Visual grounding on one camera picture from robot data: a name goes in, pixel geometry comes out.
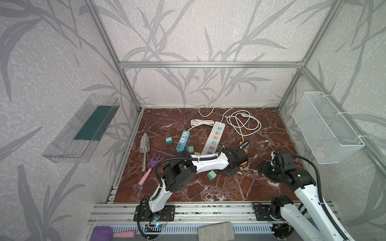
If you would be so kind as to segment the orange power strip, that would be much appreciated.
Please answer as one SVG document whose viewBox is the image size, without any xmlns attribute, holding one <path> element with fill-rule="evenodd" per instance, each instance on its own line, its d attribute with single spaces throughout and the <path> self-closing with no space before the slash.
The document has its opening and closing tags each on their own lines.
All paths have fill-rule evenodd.
<svg viewBox="0 0 386 241">
<path fill-rule="evenodd" d="M 250 141 L 245 140 L 243 142 L 240 142 L 239 148 L 244 150 L 245 153 L 248 153 L 248 147 L 249 147 Z M 248 160 L 246 160 L 244 163 L 240 164 L 240 167 L 244 167 L 248 164 Z"/>
</svg>

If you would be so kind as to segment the white multicolour power strip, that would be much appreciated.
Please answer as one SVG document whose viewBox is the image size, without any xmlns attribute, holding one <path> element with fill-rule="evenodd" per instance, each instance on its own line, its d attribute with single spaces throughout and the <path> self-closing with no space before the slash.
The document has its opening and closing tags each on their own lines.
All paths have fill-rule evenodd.
<svg viewBox="0 0 386 241">
<path fill-rule="evenodd" d="M 209 134 L 209 137 L 205 143 L 205 146 L 201 152 L 201 155 L 211 155 L 216 153 L 216 150 L 219 146 L 225 126 L 226 125 L 221 122 L 214 123 L 212 130 Z"/>
</svg>

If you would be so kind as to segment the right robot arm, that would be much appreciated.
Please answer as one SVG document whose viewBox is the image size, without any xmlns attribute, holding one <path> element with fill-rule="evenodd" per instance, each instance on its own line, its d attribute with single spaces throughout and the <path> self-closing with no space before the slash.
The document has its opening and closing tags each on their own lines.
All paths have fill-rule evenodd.
<svg viewBox="0 0 386 241">
<path fill-rule="evenodd" d="M 259 171 L 276 183 L 286 184 L 297 196 L 312 221 L 301 213 L 294 202 L 286 195 L 271 200 L 268 213 L 273 220 L 285 220 L 305 241 L 351 241 L 353 237 L 341 224 L 322 195 L 321 178 L 314 167 L 316 178 L 305 169 L 297 169 L 287 151 L 273 151 L 271 161 L 264 161 Z"/>
</svg>

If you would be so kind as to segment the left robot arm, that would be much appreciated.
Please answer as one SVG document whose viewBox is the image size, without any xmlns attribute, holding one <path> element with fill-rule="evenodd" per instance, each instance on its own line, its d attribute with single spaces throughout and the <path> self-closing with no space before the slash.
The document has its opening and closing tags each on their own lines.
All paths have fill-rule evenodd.
<svg viewBox="0 0 386 241">
<path fill-rule="evenodd" d="M 163 159 L 153 168 L 158 187 L 151 197 L 143 197 L 139 207 L 143 207 L 144 215 L 151 218 L 160 214 L 172 194 L 187 187 L 197 174 L 219 170 L 231 178 L 247 163 L 248 154 L 240 148 L 221 148 L 210 155 Z"/>
</svg>

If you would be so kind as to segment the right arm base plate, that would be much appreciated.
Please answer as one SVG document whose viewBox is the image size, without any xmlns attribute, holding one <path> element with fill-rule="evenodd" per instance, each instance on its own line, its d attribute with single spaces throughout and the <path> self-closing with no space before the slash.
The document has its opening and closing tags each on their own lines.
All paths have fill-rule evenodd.
<svg viewBox="0 0 386 241">
<path fill-rule="evenodd" d="M 270 216 L 269 206 L 269 204 L 263 204 L 260 202 L 255 202 L 252 204 L 257 221 L 273 221 Z"/>
</svg>

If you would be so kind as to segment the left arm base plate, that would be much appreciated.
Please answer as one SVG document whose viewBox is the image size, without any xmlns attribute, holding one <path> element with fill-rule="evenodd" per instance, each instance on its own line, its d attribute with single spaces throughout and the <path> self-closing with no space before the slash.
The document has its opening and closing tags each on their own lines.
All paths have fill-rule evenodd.
<svg viewBox="0 0 386 241">
<path fill-rule="evenodd" d="M 174 221 L 175 205 L 166 205 L 163 210 L 152 212 L 147 205 L 137 206 L 133 220 L 135 222 L 169 222 Z"/>
</svg>

